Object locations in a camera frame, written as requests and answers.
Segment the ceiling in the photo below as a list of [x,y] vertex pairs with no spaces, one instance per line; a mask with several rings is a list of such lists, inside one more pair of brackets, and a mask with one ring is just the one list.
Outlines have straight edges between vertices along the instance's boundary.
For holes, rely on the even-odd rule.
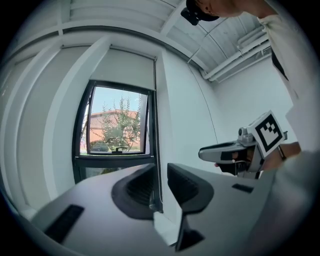
[[161,40],[188,57],[200,48],[192,60],[209,72],[239,51],[237,41],[260,26],[248,13],[193,26],[180,15],[185,6],[185,0],[47,0],[21,27],[12,50],[67,28],[119,27]]

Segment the window handle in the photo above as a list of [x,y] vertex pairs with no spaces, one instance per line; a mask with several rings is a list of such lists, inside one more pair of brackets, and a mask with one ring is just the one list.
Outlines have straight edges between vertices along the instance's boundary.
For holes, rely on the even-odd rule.
[[114,155],[121,155],[121,154],[122,154],[122,151],[119,151],[119,149],[127,149],[127,148],[124,147],[124,146],[116,147],[116,148],[115,148],[115,151],[112,151],[112,154],[114,154]]

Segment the window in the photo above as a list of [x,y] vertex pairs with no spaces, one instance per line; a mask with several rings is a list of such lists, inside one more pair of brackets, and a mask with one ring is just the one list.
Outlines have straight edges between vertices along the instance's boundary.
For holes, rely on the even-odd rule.
[[82,96],[73,132],[76,183],[98,175],[155,164],[154,200],[159,210],[161,180],[156,91],[91,80]]

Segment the black headset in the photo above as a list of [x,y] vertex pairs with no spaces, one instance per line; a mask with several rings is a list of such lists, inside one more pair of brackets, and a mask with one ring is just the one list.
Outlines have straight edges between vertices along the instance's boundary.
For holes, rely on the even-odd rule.
[[194,26],[198,25],[199,21],[213,22],[219,18],[218,16],[204,13],[196,5],[195,0],[186,0],[186,8],[182,10],[181,16]]

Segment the pipe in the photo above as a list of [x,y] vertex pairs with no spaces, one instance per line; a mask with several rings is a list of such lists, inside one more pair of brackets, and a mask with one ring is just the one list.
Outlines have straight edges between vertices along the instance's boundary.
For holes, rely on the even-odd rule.
[[225,74],[226,72],[228,72],[229,70],[233,69],[234,67],[238,66],[240,63],[242,63],[243,61],[251,58],[252,56],[256,55],[257,53],[259,53],[260,51],[266,49],[270,47],[270,42],[265,42],[264,44],[254,48],[252,51],[250,51],[249,53],[247,53],[246,55],[244,55],[242,58],[239,58],[237,60],[235,60],[234,62],[232,62],[232,64],[230,64],[229,66],[227,66],[225,69],[220,70],[219,72],[215,73],[214,76],[209,78],[209,81],[214,81],[217,78],[221,77],[223,74]]
[[241,45],[244,41],[248,40],[250,37],[252,37],[253,35],[255,35],[256,33],[258,33],[259,31],[261,31],[263,29],[264,29],[264,26],[257,27],[256,29],[252,30],[251,32],[249,32],[245,36],[241,37],[238,40],[238,45]]
[[228,78],[233,77],[234,75],[238,74],[239,72],[244,71],[245,69],[247,69],[247,68],[251,67],[252,65],[254,65],[254,64],[256,64],[256,63],[258,63],[258,62],[260,62],[260,61],[262,61],[262,60],[264,60],[264,59],[266,59],[266,58],[268,58],[268,57],[270,57],[270,56],[271,56],[271,53],[268,53],[267,55],[264,55],[263,57],[261,57],[261,58],[259,58],[259,59],[255,60],[254,62],[250,63],[249,65],[244,66],[243,68],[241,68],[241,69],[237,70],[236,72],[234,72],[234,73],[232,73],[232,74],[228,75],[228,76],[227,76],[227,77],[225,77],[224,79],[222,79],[222,80],[218,81],[218,82],[219,82],[219,84],[220,84],[220,83],[222,83],[224,80],[227,80]]
[[234,55],[232,55],[230,58],[227,58],[224,62],[222,62],[219,66],[215,67],[213,70],[211,70],[208,74],[206,74],[205,76],[203,76],[204,79],[209,79],[210,77],[212,77],[214,74],[216,74],[217,72],[219,72],[220,70],[222,70],[224,67],[226,67],[227,65],[229,65],[231,62],[233,62],[234,60],[238,59],[240,56],[242,56],[243,54],[249,52],[252,48],[262,44],[264,41],[268,40],[268,35],[265,34],[263,36],[261,36],[260,38],[258,38],[257,40],[255,40],[254,42],[250,43],[249,45],[247,45],[246,47],[244,47],[243,49],[241,49],[241,51],[238,51],[237,53],[235,53]]
[[266,34],[266,32],[264,31],[260,31],[256,34],[254,34],[252,37],[250,37],[249,39],[243,41],[241,43],[242,48],[246,47],[247,45],[251,44],[252,42],[254,42],[255,40],[257,40],[258,38],[262,37],[264,34]]

